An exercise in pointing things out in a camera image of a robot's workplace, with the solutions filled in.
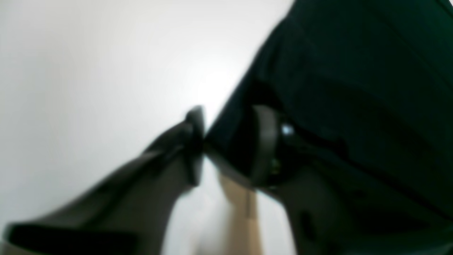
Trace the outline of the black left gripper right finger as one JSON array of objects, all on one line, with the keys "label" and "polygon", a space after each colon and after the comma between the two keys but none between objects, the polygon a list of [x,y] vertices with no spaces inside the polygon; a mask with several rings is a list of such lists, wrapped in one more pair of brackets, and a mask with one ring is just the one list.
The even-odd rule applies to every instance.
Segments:
[{"label": "black left gripper right finger", "polygon": [[451,255],[452,218],[389,175],[252,107],[251,184],[283,203],[299,255]]}]

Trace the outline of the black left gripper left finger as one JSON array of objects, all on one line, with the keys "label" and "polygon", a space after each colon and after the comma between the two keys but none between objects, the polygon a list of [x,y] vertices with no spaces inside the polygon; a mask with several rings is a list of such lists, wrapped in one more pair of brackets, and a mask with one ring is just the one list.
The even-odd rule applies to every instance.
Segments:
[{"label": "black left gripper left finger", "polygon": [[5,255],[159,255],[176,201],[200,184],[201,106],[67,205],[10,223]]}]

